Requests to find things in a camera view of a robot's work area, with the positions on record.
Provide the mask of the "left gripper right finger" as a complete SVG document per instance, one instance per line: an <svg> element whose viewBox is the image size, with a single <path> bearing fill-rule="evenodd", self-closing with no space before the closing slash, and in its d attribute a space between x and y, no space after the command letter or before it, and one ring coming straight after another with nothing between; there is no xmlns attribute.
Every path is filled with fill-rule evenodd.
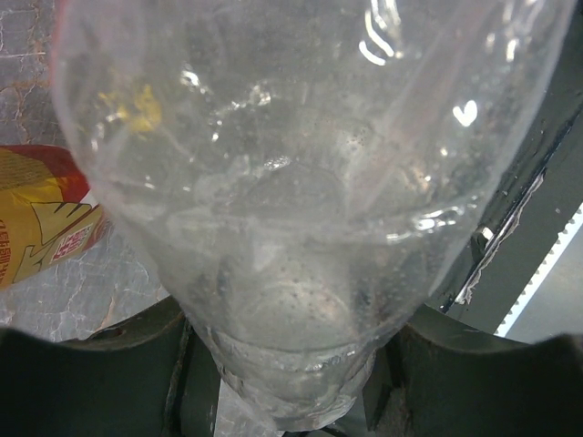
<svg viewBox="0 0 583 437"><path fill-rule="evenodd" d="M520 343L422 306L377 351L363 405L377 436L579 436L582 338Z"/></svg>

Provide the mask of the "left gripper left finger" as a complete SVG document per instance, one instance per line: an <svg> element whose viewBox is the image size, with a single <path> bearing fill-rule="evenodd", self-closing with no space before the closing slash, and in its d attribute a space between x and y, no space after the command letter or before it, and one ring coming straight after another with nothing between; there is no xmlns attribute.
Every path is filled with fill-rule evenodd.
<svg viewBox="0 0 583 437"><path fill-rule="evenodd" d="M86 340L1 330L4 436L211 436L219 374L166 298Z"/></svg>

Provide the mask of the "yellow tea bottle red label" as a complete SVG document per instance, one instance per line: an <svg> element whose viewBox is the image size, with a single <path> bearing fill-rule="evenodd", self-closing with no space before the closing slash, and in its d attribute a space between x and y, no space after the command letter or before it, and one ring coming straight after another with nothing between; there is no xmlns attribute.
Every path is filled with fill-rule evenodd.
<svg viewBox="0 0 583 437"><path fill-rule="evenodd" d="M69 151L1 147L1 287L75 257L110 227Z"/></svg>

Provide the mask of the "clear plastic bottle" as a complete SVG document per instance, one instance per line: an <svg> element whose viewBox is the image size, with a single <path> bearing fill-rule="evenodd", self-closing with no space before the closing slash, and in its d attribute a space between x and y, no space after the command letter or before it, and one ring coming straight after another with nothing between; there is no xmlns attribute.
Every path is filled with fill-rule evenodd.
<svg viewBox="0 0 583 437"><path fill-rule="evenodd" d="M97 202L266 427L344 416L537 112L572 1L65 1L52 98ZM99 93L151 85L134 133Z"/></svg>

